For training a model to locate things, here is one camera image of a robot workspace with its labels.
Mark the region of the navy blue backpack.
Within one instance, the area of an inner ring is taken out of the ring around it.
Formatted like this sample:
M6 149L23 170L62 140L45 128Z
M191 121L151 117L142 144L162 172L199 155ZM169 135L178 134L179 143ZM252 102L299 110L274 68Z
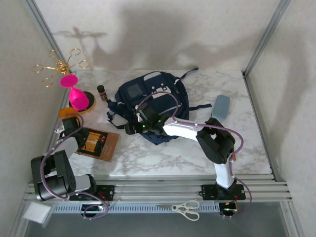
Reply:
M190 111L212 107L211 104L189 106L188 93L181 82L185 76L176 77L171 73L155 71L124 83L116 92L115 101L108 100L108 121L112 122L115 115L128 122L137 121L135 106L155 92L158 94L153 95L146 103L162 116L171 116L176 111L177 118L188 120Z

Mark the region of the brown cover book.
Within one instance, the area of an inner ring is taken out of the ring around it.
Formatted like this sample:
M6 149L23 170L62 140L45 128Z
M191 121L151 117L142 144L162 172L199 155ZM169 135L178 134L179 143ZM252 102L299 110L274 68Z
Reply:
M82 128L75 134L75 138L79 144L78 155L111 162L119 141L119 134Z

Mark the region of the blue grey pencil case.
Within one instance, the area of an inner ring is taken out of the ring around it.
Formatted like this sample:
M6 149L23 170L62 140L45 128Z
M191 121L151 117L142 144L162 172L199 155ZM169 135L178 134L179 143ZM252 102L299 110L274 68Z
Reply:
M218 95L213 105L211 116L218 121L224 121L228 116L230 98L225 95Z

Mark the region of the orange plastic goblet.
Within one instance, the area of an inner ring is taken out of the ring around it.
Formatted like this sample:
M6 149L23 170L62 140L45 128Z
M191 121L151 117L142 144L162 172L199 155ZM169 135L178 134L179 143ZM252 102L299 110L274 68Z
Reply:
M66 108L62 108L59 111L59 118L68 119L68 118L75 117L77 114L78 114L78 111L75 110L73 107L66 107Z

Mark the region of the pink plastic goblet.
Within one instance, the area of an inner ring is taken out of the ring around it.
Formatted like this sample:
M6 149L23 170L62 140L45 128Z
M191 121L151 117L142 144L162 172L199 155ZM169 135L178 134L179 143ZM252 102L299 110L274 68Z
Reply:
M60 84L62 87L70 89L69 102L72 107L77 111L82 111L88 107L89 99L82 90L75 88L78 80L75 75L67 75L61 79Z

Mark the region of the black gold-rimmed round base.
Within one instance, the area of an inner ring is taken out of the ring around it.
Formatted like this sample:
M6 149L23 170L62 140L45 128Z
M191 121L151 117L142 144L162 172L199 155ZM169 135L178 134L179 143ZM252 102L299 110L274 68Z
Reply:
M79 114L87 114L89 113L96 104L96 100L95 97L92 93L88 92L88 91L84 91L85 95L87 96L88 100L89 100L89 104L88 107L85 110L79 110L78 113Z

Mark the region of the small dark bottle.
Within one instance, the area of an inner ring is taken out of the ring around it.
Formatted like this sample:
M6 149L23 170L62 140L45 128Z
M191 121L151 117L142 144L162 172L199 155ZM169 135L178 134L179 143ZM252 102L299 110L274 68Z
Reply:
M105 92L104 86L103 85L97 86L97 90L98 90L98 93L101 97L101 100L107 102L109 99L108 99L107 94Z

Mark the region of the white plastic sheet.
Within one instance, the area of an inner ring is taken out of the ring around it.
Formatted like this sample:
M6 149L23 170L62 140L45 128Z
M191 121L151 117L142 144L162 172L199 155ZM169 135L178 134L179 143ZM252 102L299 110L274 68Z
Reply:
M23 218L45 226L51 216L52 210L53 208L49 205L32 201L24 212Z

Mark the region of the aluminium table side rail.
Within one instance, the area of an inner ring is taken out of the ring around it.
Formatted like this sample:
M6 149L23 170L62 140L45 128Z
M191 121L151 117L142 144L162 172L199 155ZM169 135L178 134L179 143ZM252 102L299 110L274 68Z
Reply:
M248 91L249 99L250 99L250 102L251 102L251 105L252 105L252 108L254 111L254 115L255 115L258 129L260 132L261 140L262 140L262 143L263 143L263 146L264 146L264 149L265 149L265 152L266 152L269 164L270 164L270 168L272 170L272 174L274 176L274 180L282 181L282 177L281 177L279 170L278 170L277 160L271 154L271 151L268 147L267 130L266 130L266 127L264 124L261 110L259 108L259 103L257 101L254 88L251 84L251 80L249 77L244 76L244 82L245 82L246 89Z
M55 151L55 145L58 144L58 140L59 140L59 134L57 133L57 129L61 126L61 118L59 117L59 112L68 106L68 102L69 102L69 89L64 89L63 90L63 96L62 96L62 100L61 103L57 109L57 112L54 116L54 124L51 127L51 131L48 137L48 141L45 144L44 147L44 153L43 155L46 155L49 152L54 152Z

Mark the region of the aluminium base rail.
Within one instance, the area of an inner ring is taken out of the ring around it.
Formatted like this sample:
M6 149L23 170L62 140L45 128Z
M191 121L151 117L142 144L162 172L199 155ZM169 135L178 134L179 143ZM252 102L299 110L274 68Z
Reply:
M120 203L178 203L190 199L201 201L202 185L214 184L213 175L189 176L104 176L96 175L98 185L114 185L114 202ZM245 195L253 202L292 201L285 181L272 175L239 175L246 184Z

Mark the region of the white handled scissors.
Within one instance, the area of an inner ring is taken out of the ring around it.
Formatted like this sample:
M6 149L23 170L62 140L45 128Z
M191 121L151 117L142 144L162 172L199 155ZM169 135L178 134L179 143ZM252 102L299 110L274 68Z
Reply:
M200 207L200 203L197 200L189 200L182 204L161 204L156 205L161 209L170 209L173 212L177 212L183 215L186 219L190 221L199 220L199 213L197 210Z

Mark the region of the aluminium frame post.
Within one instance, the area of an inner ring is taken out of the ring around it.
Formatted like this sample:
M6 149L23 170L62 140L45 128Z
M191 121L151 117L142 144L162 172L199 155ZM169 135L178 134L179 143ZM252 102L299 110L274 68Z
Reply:
M274 31L276 30L279 22L281 21L283 15L285 14L288 6L290 5L292 0L280 0L274 13L272 14L271 19L265 30L263 31L260 40L250 57L249 62L247 63L244 71L242 72L244 79L247 79L251 74L252 70L256 66L261 54L263 53L264 49L266 48L268 42L270 41Z
M39 7L36 4L35 0L21 0L24 4L26 10L32 17L33 21L35 22L39 32L43 36L46 44L49 47L49 50L53 50L51 54L48 54L48 57L53 56L54 60L61 60L66 62L66 59L58 46L48 24L46 23L44 16L42 15Z

